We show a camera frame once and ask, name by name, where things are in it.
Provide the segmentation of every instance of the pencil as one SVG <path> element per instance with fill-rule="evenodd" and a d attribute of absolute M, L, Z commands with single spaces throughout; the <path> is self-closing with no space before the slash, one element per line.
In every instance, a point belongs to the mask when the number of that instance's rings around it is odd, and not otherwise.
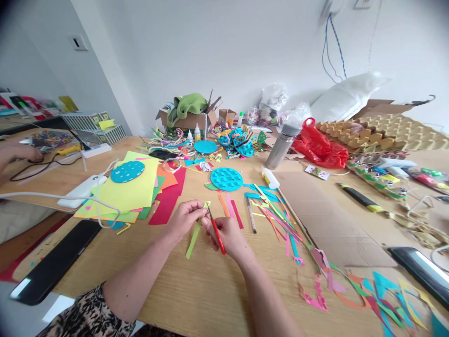
<path fill-rule="evenodd" d="M 253 211 L 251 210 L 251 204 L 249 203 L 249 198 L 246 198 L 246 203 L 248 204 L 249 217 L 251 218 L 251 225 L 253 226 L 254 234 L 257 234 L 256 225 L 254 224 Z"/>

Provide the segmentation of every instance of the cardboard egg tray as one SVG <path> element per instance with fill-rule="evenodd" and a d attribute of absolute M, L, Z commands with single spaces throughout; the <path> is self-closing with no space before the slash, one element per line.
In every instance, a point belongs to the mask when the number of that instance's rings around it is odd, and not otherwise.
<path fill-rule="evenodd" d="M 364 130 L 350 134 L 350 125 Z M 340 122 L 317 123 L 317 129 L 331 141 L 338 141 L 350 153 L 438 150 L 449 148 L 449 138 L 431 127 L 403 115 L 362 117 Z"/>

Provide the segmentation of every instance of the hand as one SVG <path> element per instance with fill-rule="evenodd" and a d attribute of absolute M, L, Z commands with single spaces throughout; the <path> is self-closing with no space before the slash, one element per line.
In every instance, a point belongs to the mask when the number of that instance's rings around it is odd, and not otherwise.
<path fill-rule="evenodd" d="M 11 159 L 29 159 L 31 161 L 39 161 L 42 159 L 42 153 L 30 145 L 11 145 L 2 150 L 5 151 Z"/>
<path fill-rule="evenodd" d="M 216 218 L 215 223 L 220 232 L 220 238 L 224 245 L 226 253 L 228 253 L 237 262 L 246 258 L 248 254 L 252 253 L 251 247 L 248 245 L 239 225 L 233 218 Z M 207 234 L 210 235 L 210 240 L 214 250 L 220 249 L 217 244 L 217 237 L 215 236 L 214 227 L 211 220 L 205 217 L 201 220 L 201 225 L 206 229 Z"/>
<path fill-rule="evenodd" d="M 168 221 L 165 233 L 179 243 L 193 224 L 206 214 L 207 210 L 203 207 L 204 205 L 198 200 L 180 203 Z"/>

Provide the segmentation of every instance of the red plastic bag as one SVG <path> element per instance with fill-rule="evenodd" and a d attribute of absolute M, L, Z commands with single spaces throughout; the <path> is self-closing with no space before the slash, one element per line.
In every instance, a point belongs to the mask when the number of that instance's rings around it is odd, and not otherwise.
<path fill-rule="evenodd" d="M 349 157 L 348 150 L 344 146 L 329 141 L 315 127 L 314 118 L 308 118 L 304 121 L 301 134 L 293 142 L 293 148 L 315 164 L 327 169 L 344 169 Z"/>

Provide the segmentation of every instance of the pen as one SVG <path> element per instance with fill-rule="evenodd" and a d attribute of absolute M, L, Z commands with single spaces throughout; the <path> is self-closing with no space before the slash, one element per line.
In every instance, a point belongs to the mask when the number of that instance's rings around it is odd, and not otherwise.
<path fill-rule="evenodd" d="M 347 194 L 352 196 L 355 200 L 357 200 L 362 206 L 365 206 L 373 213 L 377 212 L 385 212 L 385 210 L 382 208 L 382 206 L 379 206 L 374 201 L 369 200 L 366 196 L 361 194 L 360 192 L 354 190 L 352 187 L 349 187 L 348 185 L 337 183 Z"/>
<path fill-rule="evenodd" d="M 253 212 L 251 211 L 251 204 L 249 203 L 249 198 L 246 198 L 246 203 L 248 204 L 249 217 L 251 218 L 251 225 L 253 226 L 254 234 L 257 233 L 256 225 L 254 224 Z"/>
<path fill-rule="evenodd" d="M 223 246 L 223 243 L 221 242 L 220 233 L 218 231 L 217 224 L 215 223 L 215 219 L 212 216 L 212 213 L 210 212 L 209 206 L 207 206 L 207 210 L 209 211 L 210 220 L 212 221 L 212 225 L 214 226 L 214 231 L 215 231 L 215 235 L 217 236 L 218 245 L 220 246 L 220 249 L 221 249 L 221 252 L 223 253 L 223 255 L 225 255 L 226 254 L 226 250 L 225 250 L 225 247 Z"/>

